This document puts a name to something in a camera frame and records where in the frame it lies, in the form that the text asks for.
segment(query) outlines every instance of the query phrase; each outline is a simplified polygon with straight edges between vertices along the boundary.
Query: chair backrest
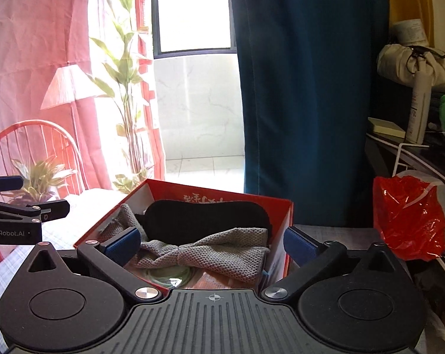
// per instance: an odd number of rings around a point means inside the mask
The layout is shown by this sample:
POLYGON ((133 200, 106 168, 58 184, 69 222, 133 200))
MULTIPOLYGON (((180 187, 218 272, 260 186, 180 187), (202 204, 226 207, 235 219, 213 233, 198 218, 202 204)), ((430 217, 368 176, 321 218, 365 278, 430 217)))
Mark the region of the chair backrest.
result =
MULTIPOLYGON (((77 170, 76 174, 66 178, 67 185, 58 190, 60 198, 88 189, 77 144, 62 127, 45 120, 26 120, 0 132, 0 176, 18 174, 13 159, 31 166, 52 156, 57 163, 64 164, 65 169, 77 170)), ((0 193, 0 201, 8 200, 0 193)))

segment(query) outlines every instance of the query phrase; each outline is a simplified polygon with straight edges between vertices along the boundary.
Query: lampshade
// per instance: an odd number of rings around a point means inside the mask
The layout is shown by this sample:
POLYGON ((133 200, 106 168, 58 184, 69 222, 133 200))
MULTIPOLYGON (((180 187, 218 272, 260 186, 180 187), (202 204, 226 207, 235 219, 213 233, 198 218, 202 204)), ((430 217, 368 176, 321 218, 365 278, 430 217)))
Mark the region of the lampshade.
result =
POLYGON ((104 92, 91 82, 78 65, 63 66, 55 71, 41 110, 102 94, 104 92))

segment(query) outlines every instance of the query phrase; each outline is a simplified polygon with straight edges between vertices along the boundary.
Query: potted plant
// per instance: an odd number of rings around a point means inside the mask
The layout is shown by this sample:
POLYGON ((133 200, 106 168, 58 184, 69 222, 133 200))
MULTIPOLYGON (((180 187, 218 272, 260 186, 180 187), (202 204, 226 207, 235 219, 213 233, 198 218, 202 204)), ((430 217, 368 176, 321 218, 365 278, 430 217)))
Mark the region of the potted plant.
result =
POLYGON ((103 63, 106 72, 114 81, 110 86, 106 81, 96 76, 88 75, 104 93, 116 104, 122 118, 122 123, 117 124, 116 132, 119 136, 127 140, 127 151, 124 151, 126 160, 129 163, 131 177, 126 175, 116 175, 114 185, 122 192, 127 192, 136 187, 146 176, 147 171, 144 162, 144 145, 141 131, 146 130, 143 122, 143 105, 148 105, 145 100, 138 101, 134 95, 136 84, 140 84, 143 79, 139 74, 139 59, 146 58, 136 52, 132 52, 132 43, 138 32, 132 28, 132 9, 134 0, 119 0, 121 7, 118 11, 113 7, 112 0, 106 0, 113 16, 114 27, 122 41, 123 52, 120 58, 116 57, 101 41, 91 37, 101 50, 108 56, 111 62, 103 63))
POLYGON ((24 180, 20 190, 2 193, 5 197, 11 197, 8 203, 12 205, 26 206, 59 199, 57 190, 67 185, 67 177, 77 173, 75 169, 65 169, 64 164, 57 164, 55 156, 29 167, 17 159, 11 162, 24 180))

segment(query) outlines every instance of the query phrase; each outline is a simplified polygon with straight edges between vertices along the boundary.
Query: ribbed black surface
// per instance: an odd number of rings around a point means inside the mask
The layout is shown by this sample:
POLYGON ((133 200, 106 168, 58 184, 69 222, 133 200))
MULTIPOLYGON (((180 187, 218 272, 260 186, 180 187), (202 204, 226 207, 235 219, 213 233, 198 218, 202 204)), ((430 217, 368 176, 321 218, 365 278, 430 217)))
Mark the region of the ribbed black surface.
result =
POLYGON ((252 290, 174 290, 160 304, 135 308, 114 337, 85 352, 335 353, 321 349, 304 332, 289 307, 266 304, 252 290))

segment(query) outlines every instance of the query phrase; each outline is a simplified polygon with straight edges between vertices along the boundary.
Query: tile floor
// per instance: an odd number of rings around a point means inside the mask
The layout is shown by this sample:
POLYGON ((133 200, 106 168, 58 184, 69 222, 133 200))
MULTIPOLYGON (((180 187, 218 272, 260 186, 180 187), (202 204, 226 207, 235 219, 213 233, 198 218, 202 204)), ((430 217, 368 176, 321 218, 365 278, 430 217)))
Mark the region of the tile floor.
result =
POLYGON ((242 193, 244 191, 244 156, 167 160, 166 180, 242 193))

